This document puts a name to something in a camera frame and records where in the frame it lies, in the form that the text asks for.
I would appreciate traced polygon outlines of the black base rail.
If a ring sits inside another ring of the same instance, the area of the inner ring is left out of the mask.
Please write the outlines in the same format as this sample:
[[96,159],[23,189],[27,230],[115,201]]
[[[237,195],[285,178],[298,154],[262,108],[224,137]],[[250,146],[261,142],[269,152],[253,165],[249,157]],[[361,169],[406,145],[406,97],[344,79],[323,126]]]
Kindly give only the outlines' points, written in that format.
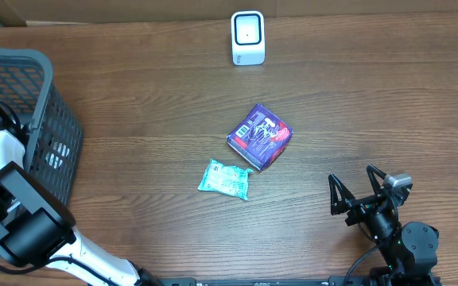
[[[341,286],[344,276],[330,276],[325,279],[285,279],[285,280],[196,280],[194,278],[160,278],[164,286]],[[366,276],[352,276],[346,285],[385,285],[384,281],[373,281]]]

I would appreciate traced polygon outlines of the purple snack box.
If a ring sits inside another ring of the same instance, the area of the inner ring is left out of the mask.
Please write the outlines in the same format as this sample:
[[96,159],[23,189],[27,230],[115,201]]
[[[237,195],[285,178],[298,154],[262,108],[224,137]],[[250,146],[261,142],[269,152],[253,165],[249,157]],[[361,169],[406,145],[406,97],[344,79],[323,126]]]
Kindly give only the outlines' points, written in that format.
[[293,129],[261,103],[227,135],[227,143],[259,171],[268,168],[285,150]]

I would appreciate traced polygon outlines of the brown cardboard back panel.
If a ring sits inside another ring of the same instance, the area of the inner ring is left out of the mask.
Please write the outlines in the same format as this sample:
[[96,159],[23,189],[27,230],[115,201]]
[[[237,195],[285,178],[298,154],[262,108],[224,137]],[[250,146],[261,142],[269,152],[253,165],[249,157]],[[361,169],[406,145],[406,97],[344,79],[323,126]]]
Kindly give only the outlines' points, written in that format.
[[111,23],[225,19],[240,10],[266,17],[458,11],[458,0],[0,0],[0,22]]

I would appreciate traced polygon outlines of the teal tissue packet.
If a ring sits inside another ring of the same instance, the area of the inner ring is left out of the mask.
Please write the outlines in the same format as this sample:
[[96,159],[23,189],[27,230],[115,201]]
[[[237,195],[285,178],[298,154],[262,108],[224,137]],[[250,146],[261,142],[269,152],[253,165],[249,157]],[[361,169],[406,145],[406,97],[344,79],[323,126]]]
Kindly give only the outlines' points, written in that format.
[[199,191],[218,192],[242,200],[248,200],[249,176],[252,169],[242,169],[234,165],[224,165],[210,159],[198,186]]

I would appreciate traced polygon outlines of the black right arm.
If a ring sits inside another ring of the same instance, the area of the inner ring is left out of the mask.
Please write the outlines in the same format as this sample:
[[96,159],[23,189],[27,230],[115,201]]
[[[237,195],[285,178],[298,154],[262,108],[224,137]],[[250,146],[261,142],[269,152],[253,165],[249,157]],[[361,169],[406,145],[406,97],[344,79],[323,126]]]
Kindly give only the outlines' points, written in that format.
[[[366,167],[373,194],[357,199],[335,175],[328,176],[332,215],[343,215],[347,226],[357,225],[375,245],[358,258],[344,276],[331,276],[328,285],[430,285],[441,284],[432,269],[437,265],[439,231],[423,222],[401,224],[398,208],[407,200],[413,179],[406,173],[391,175],[373,164]],[[380,252],[386,264],[366,276],[355,269],[372,253]]]

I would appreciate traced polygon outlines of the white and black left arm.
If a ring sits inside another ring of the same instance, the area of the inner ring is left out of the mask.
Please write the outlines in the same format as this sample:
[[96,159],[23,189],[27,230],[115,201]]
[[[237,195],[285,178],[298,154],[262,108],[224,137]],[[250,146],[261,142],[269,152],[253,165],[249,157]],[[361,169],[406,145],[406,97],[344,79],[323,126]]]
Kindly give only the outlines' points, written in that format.
[[0,106],[0,271],[21,275],[48,267],[89,285],[158,285],[79,232],[65,205],[23,169],[24,138],[16,114]]

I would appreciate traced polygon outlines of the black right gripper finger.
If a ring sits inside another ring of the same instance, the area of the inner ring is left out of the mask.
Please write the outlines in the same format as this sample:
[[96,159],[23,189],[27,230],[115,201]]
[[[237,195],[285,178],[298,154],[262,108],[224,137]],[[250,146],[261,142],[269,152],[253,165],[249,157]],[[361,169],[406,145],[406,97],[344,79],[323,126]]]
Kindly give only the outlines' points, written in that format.
[[369,164],[366,167],[366,172],[371,182],[371,187],[376,196],[385,197],[388,193],[388,186],[386,182],[387,174],[375,167],[373,164]]
[[330,211],[331,215],[340,215],[348,212],[355,201],[353,194],[334,174],[328,176],[330,189]]

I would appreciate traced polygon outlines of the grey plastic mesh basket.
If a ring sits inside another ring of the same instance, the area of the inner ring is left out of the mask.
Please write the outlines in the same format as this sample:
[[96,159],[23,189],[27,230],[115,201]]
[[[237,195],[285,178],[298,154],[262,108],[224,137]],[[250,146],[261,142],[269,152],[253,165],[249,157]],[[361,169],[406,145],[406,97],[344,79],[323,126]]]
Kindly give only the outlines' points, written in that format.
[[0,106],[16,114],[25,135],[23,169],[68,209],[83,131],[54,86],[47,56],[0,48]]

